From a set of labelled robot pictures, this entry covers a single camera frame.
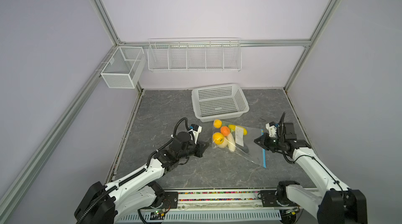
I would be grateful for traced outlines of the white perforated plastic basket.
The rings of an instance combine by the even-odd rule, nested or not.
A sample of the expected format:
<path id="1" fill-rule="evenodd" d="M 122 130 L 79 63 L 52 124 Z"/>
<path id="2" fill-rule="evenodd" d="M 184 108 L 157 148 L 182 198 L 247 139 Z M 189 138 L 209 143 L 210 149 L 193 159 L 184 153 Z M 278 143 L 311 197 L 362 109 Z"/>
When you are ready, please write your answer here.
<path id="1" fill-rule="evenodd" d="M 192 104 L 201 122 L 237 118 L 249 112 L 245 94 L 236 83 L 193 89 Z"/>

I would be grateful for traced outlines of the yellow lemon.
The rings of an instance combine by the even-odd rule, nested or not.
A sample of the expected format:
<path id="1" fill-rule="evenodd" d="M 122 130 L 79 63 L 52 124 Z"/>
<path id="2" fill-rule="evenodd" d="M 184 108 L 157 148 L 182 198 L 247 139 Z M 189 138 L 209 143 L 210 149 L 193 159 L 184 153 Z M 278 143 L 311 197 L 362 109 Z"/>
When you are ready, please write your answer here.
<path id="1" fill-rule="evenodd" d="M 213 142 L 216 145 L 221 145 L 225 141 L 225 136 L 222 133 L 216 132 L 213 133 Z"/>

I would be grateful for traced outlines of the peach half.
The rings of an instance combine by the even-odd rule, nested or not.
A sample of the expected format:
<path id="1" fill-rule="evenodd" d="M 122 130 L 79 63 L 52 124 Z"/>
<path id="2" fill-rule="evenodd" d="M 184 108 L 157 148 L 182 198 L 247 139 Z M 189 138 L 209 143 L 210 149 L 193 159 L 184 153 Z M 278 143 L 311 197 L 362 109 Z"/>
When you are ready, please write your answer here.
<path id="1" fill-rule="evenodd" d="M 220 129 L 220 128 L 222 127 L 222 121 L 219 120 L 219 119 L 214 120 L 213 126 L 214 126 L 216 129 Z"/>

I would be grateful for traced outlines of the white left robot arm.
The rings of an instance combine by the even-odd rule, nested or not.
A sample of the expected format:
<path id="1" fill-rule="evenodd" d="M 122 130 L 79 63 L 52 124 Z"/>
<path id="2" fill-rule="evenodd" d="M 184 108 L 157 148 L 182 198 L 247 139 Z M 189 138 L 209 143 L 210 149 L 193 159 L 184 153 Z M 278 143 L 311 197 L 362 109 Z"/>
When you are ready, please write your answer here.
<path id="1" fill-rule="evenodd" d="M 107 184 L 100 181 L 92 184 L 74 212 L 76 222 L 114 224 L 136 210 L 160 206 L 164 189 L 156 180 L 181 165 L 182 159 L 201 158 L 208 147 L 209 143 L 188 136 L 171 138 L 132 173 Z"/>

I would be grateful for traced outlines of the clear zip top bag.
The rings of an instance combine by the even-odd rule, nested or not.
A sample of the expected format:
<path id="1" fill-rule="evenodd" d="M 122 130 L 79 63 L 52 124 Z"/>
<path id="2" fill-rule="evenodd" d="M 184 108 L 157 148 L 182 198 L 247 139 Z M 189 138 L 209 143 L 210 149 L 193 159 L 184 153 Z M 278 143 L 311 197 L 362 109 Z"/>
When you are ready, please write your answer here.
<path id="1" fill-rule="evenodd" d="M 236 154 L 239 155 L 246 160 L 257 164 L 263 168 L 267 167 L 267 162 L 266 162 L 266 153 L 265 150 L 259 147 L 257 144 L 254 143 L 254 140 L 261 137 L 264 134 L 263 129 L 259 128 L 253 128 L 253 127 L 246 127 L 246 126 L 241 126 L 238 124 L 233 124 L 228 121 L 222 121 L 222 126 L 227 126 L 231 130 L 231 134 L 235 140 L 236 143 L 240 145 L 247 145 L 249 148 L 249 153 L 245 154 L 242 152 L 240 149 L 235 150 L 235 152 L 230 152 L 228 146 L 226 148 L 218 148 L 218 146 L 213 142 L 213 136 L 211 136 L 211 145 L 213 148 L 218 148 L 220 150 L 223 150 L 225 152 L 231 153 L 231 154 Z M 212 135 L 213 133 L 219 132 L 220 129 L 216 129 L 214 126 L 212 126 Z"/>

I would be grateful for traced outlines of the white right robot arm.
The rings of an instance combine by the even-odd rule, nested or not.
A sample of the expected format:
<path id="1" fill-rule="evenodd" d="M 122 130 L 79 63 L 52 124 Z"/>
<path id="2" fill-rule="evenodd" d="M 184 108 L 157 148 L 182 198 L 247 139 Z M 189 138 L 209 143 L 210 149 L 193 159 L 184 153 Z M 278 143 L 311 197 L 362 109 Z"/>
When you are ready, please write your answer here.
<path id="1" fill-rule="evenodd" d="M 264 150 L 280 153 L 289 164 L 299 165 L 319 191 L 315 195 L 296 181 L 280 181 L 276 189 L 277 202 L 282 206 L 296 204 L 314 216 L 320 224 L 366 224 L 366 197 L 339 180 L 321 163 L 305 140 L 293 134 L 278 138 L 264 133 L 254 140 Z"/>

